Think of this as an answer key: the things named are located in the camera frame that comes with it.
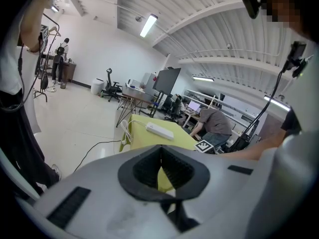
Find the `floor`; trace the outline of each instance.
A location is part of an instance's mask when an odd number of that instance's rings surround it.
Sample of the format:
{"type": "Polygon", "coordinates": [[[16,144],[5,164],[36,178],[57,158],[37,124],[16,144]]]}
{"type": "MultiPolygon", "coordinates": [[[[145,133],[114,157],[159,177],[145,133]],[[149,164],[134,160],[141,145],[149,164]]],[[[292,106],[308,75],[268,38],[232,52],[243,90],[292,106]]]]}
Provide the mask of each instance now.
{"type": "MultiPolygon", "coordinates": [[[[115,128],[121,109],[117,110],[117,100],[108,102],[106,97],[95,96],[90,89],[79,85],[68,83],[66,89],[56,85],[56,89],[55,93],[46,92],[47,103],[44,96],[34,99],[41,128],[35,138],[44,153],[45,162],[50,166],[56,164],[62,178],[65,178],[74,172],[94,144],[122,138],[121,127],[115,128]]],[[[89,152],[81,166],[118,154],[119,147],[120,142],[101,143],[89,152]]]]}

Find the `yellow tablecloth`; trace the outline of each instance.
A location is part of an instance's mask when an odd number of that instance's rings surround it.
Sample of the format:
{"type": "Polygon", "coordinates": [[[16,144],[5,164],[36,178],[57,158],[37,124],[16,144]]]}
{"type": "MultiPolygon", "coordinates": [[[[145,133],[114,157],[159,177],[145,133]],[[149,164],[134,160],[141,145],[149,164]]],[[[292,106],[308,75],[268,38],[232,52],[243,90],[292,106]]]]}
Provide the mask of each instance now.
{"type": "MultiPolygon", "coordinates": [[[[129,132],[133,136],[133,140],[132,142],[129,142],[129,140],[126,139],[127,144],[131,144],[131,150],[143,148],[147,146],[152,146],[156,144],[173,145],[173,146],[177,146],[177,147],[181,147],[181,148],[185,148],[189,150],[195,150],[194,145],[196,144],[196,141],[191,136],[189,136],[189,134],[187,134],[179,125],[177,125],[174,122],[164,121],[160,119],[153,119],[150,117],[140,116],[136,114],[131,115],[129,122],[131,120],[138,120],[144,124],[147,124],[148,122],[152,122],[156,125],[159,125],[161,127],[164,127],[172,131],[174,134],[174,139],[168,140],[164,137],[161,137],[157,134],[147,131],[144,125],[138,122],[132,122],[129,124],[129,132]]],[[[124,145],[121,144],[120,151],[123,150],[123,147],[124,145]]],[[[158,183],[159,183],[158,190],[162,192],[166,192],[172,189],[172,185],[169,182],[168,178],[166,177],[162,168],[159,170],[158,183]]]]}

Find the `white trash bin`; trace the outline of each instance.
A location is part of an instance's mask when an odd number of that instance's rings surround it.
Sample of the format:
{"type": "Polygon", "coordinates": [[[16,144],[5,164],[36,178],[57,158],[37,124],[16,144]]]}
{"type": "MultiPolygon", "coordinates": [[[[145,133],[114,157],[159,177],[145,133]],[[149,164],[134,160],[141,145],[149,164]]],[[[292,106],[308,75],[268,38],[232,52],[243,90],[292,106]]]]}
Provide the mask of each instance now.
{"type": "Polygon", "coordinates": [[[91,85],[91,93],[93,95],[99,95],[103,89],[104,81],[96,78],[93,80],[91,85]]]}

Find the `sneaker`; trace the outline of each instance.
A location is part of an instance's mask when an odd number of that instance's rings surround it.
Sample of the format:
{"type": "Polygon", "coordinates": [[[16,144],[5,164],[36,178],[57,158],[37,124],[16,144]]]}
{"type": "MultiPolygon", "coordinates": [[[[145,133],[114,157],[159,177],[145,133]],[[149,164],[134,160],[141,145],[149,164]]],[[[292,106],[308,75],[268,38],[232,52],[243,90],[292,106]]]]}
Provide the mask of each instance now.
{"type": "Polygon", "coordinates": [[[51,169],[59,176],[59,181],[61,180],[61,172],[56,164],[53,164],[51,169]]]}

